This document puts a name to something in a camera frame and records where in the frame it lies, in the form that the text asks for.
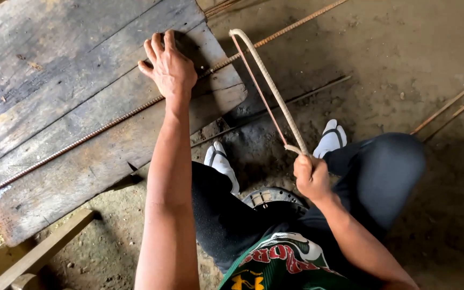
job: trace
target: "foot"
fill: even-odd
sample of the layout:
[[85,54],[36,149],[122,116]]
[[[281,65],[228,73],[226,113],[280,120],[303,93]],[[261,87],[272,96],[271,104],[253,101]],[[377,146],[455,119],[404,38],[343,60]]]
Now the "foot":
[[209,149],[207,149],[203,164],[216,169],[219,173],[227,175],[230,181],[232,181],[232,190],[230,193],[236,196],[239,195],[239,182],[237,182],[237,178],[235,178],[234,169],[230,166],[227,155],[225,154],[225,149],[223,149],[220,142],[214,142],[214,145],[211,145]]
[[346,134],[343,127],[338,126],[338,121],[335,119],[330,120],[323,130],[322,139],[318,147],[314,149],[313,156],[316,158],[323,158],[323,156],[336,149],[345,147]]

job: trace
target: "dirt floor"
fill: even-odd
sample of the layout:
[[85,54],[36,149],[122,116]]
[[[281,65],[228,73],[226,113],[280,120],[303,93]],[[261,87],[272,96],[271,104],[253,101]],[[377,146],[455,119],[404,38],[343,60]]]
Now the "dirt floor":
[[[241,28],[258,41],[331,2],[242,0],[208,23],[231,55],[236,51],[229,29]],[[199,4],[208,7],[213,2],[200,0]],[[287,99],[340,76],[352,76],[289,106],[309,148],[317,145],[330,118],[338,119],[349,142],[383,132],[409,133],[464,89],[464,1],[350,0],[258,52]],[[234,65],[250,95],[225,117],[228,124],[263,109],[243,64]],[[269,91],[264,83],[261,86]],[[464,98],[419,137],[439,128],[445,116],[463,103]],[[223,128],[227,128],[224,122],[213,123],[193,141]],[[290,136],[286,126],[283,130]],[[264,186],[296,191],[291,174],[295,156],[284,151],[269,119],[219,140],[243,193]],[[207,147],[194,148],[193,159],[202,161]],[[426,142],[426,153],[426,173],[385,245],[422,288],[464,289],[464,113]],[[146,174],[147,168],[139,171]],[[101,194],[84,205],[100,211],[102,220],[90,224],[51,262],[61,285],[132,289],[145,196],[146,185],[141,182]],[[222,276],[209,257],[199,252],[201,289],[216,289]]]

